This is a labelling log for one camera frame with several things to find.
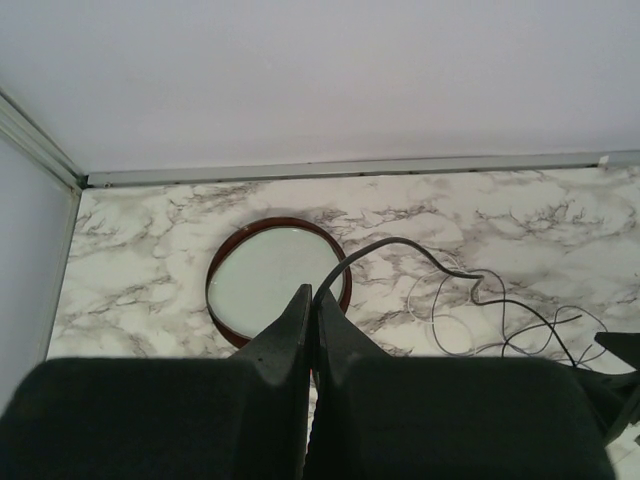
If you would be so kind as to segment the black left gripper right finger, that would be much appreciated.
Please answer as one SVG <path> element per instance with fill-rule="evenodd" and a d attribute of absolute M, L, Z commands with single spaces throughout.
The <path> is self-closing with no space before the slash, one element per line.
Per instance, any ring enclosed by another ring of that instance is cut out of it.
<path fill-rule="evenodd" d="M 533 358 L 387 354 L 326 295 L 316 310 L 317 479 L 611 479 L 586 395 Z"/>

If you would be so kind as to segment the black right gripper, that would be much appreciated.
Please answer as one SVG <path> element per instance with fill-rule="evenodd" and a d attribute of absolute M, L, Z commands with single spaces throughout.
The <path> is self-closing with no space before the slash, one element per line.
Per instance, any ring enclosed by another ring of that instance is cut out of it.
<path fill-rule="evenodd" d="M 629 425 L 639 423 L 639 334 L 598 332 L 594 340 L 634 370 L 605 374 L 570 367 L 590 402 L 605 446 L 617 440 Z"/>

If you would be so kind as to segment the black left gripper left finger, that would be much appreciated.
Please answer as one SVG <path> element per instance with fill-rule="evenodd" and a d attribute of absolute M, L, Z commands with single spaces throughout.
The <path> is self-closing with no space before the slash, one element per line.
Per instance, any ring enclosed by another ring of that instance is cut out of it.
<path fill-rule="evenodd" d="M 5 479 L 298 479 L 312 294 L 224 359 L 57 358 L 1 417 Z"/>

